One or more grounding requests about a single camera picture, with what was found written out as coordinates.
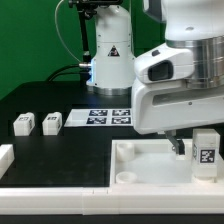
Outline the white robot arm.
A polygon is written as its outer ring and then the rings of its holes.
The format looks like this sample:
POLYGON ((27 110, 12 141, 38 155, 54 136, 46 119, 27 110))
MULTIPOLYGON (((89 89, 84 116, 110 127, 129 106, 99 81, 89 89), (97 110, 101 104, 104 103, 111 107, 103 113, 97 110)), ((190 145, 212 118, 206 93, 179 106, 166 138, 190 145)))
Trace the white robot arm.
POLYGON ((224 122, 224 0, 143 0, 143 11, 165 24, 165 42, 134 58, 117 38, 130 31, 117 8, 97 8, 100 48, 87 86, 129 93, 135 131, 163 131, 179 149, 175 130, 224 122))

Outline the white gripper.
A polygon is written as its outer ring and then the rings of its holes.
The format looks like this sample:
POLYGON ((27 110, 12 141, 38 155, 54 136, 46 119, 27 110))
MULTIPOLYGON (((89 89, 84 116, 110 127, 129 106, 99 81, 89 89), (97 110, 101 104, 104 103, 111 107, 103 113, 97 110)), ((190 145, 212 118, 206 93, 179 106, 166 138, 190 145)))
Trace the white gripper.
POLYGON ((185 154, 178 129, 224 122, 224 85, 187 89, 183 81, 144 84, 135 80, 131 97, 134 129, 140 134, 166 131, 177 155, 185 154))

